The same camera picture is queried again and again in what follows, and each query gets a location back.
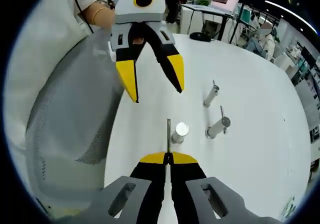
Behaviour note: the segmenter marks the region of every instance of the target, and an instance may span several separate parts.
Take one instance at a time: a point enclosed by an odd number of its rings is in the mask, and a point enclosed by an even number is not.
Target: human arm
[[[268,39],[265,43],[264,50],[266,51],[266,60],[270,61],[274,55],[275,42],[271,39]]]
[[[89,5],[89,7],[83,11],[83,14],[89,24],[94,24],[105,29],[111,29],[115,19],[114,9],[109,9],[97,2]]]

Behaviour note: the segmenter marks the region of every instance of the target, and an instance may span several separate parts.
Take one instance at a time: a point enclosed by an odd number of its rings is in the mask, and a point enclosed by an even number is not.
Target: black cable
[[[211,38],[211,40],[213,40],[220,33],[220,31],[221,31],[221,28],[219,29],[219,31],[217,33],[214,34],[214,36]]]
[[[194,10],[192,11],[192,14],[191,14],[191,18],[190,18],[190,24],[189,24],[189,28],[188,28],[188,30],[187,30],[187,34],[189,34],[189,32],[190,32],[190,27],[191,27],[191,21],[192,21],[192,17],[193,17],[193,15],[194,15]]]
[[[78,0],[75,0],[75,2],[76,2],[76,5],[77,5],[77,7],[78,7],[78,9],[79,9],[79,11],[80,11],[80,14],[81,14],[82,18],[84,19],[84,21],[85,21],[85,22],[86,22],[86,24],[88,25],[88,27],[89,27],[89,29],[90,29],[91,33],[94,33],[94,31],[92,30],[92,28],[91,28],[91,26],[90,26],[90,24],[89,24],[88,20],[85,18],[85,15],[84,15],[84,13],[83,13],[82,9],[80,8],[80,5],[79,5],[79,3],[78,3]]]

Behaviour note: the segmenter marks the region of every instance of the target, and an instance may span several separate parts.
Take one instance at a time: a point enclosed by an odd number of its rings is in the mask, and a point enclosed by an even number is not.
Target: person in background
[[[174,23],[178,15],[179,3],[186,3],[187,0],[165,0],[169,13],[165,19],[168,23]]]
[[[276,32],[277,30],[272,29],[271,24],[264,23],[261,25],[259,38],[251,37],[243,48],[270,61],[275,51]]]
[[[254,28],[256,28],[256,30],[259,30],[260,29],[260,23],[259,23],[259,13],[257,12],[254,12],[252,15],[251,15],[251,26],[253,26]]]

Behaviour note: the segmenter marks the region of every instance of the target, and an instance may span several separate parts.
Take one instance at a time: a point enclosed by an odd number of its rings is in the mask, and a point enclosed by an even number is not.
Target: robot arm
[[[115,24],[111,48],[116,52],[116,69],[133,102],[138,103],[136,59],[133,38],[141,37],[150,44],[166,77],[176,90],[184,90],[184,64],[174,44],[174,37],[162,21],[165,0],[113,0]]]

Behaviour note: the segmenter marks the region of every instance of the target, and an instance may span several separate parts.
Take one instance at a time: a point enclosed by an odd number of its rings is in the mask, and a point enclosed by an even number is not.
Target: silver cylinder
[[[218,95],[219,87],[214,85],[208,95],[208,97],[204,100],[203,105],[206,108],[210,107],[212,100]]]
[[[178,123],[175,127],[175,131],[171,135],[172,143],[182,143],[185,140],[185,136],[189,132],[189,126],[185,123]]]
[[[215,138],[220,132],[223,132],[224,129],[229,127],[231,121],[228,117],[222,117],[219,121],[213,124],[211,127],[208,127],[205,131],[205,135],[208,138]]]

